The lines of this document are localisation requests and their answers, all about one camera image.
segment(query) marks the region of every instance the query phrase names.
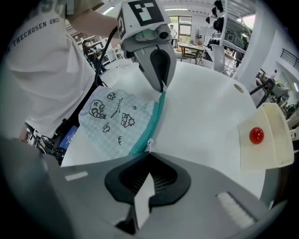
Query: person's arm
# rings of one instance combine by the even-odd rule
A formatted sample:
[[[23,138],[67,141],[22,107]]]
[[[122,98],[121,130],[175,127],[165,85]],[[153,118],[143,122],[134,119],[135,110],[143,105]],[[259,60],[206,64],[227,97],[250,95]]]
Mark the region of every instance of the person's arm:
[[[94,11],[102,5],[100,0],[75,0],[75,13],[67,16],[67,19],[79,32],[108,37],[117,26],[117,21],[114,17]],[[114,34],[114,38],[119,38],[118,32]]]

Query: black cable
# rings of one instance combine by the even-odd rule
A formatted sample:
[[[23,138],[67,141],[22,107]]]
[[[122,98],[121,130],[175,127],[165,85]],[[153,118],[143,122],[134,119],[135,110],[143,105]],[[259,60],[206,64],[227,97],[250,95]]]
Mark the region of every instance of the black cable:
[[[107,51],[107,48],[108,48],[110,42],[111,42],[111,39],[112,39],[113,35],[117,32],[117,30],[118,30],[118,28],[117,28],[117,26],[116,26],[116,27],[110,32],[110,35],[109,35],[108,40],[107,40],[107,42],[106,42],[105,48],[104,48],[104,50],[102,51],[102,55],[101,55],[100,60],[99,60],[99,62],[98,62],[98,67],[97,67],[97,70],[96,70],[96,72],[95,72],[95,77],[94,77],[94,84],[95,84],[95,86],[97,86],[97,87],[98,87],[98,83],[97,83],[97,81],[98,81],[98,77],[99,77],[99,71],[100,71],[100,67],[101,67],[101,64],[102,64],[102,60],[103,60],[103,58],[104,58],[104,55],[105,55],[105,53],[106,53],[106,51]]]

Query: light blue checkered bag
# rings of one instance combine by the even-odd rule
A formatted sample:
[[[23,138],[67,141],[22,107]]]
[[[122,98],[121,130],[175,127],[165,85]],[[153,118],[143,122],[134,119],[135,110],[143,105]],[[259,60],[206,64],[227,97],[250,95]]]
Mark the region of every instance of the light blue checkered bag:
[[[115,159],[142,152],[153,136],[163,109],[122,90],[98,87],[79,114],[83,128],[102,159]]]

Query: fluorescent light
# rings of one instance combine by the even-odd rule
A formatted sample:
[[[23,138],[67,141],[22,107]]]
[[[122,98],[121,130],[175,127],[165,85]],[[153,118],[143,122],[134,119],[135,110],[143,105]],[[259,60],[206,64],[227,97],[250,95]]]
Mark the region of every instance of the fluorescent light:
[[[114,8],[114,7],[110,7],[110,8],[108,8],[103,14],[105,15],[105,14],[109,13],[113,8]]]
[[[296,88],[296,91],[297,91],[297,92],[299,92],[299,90],[298,90],[298,87],[297,87],[297,84],[296,84],[296,83],[294,83],[294,86],[295,86],[295,88]]]
[[[165,11],[188,11],[187,8],[168,8]]]

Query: white table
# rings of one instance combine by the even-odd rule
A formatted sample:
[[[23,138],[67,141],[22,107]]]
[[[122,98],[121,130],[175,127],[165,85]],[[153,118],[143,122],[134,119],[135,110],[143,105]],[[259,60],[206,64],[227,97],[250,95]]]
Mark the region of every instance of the white table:
[[[240,93],[234,84],[244,91]],[[134,68],[114,88],[144,100],[158,100],[139,69]],[[198,65],[177,62],[167,89],[152,151],[172,155],[219,170],[260,198],[265,170],[240,170],[238,123],[256,107],[246,88],[235,80]],[[63,166],[100,162],[89,139],[79,127]]]

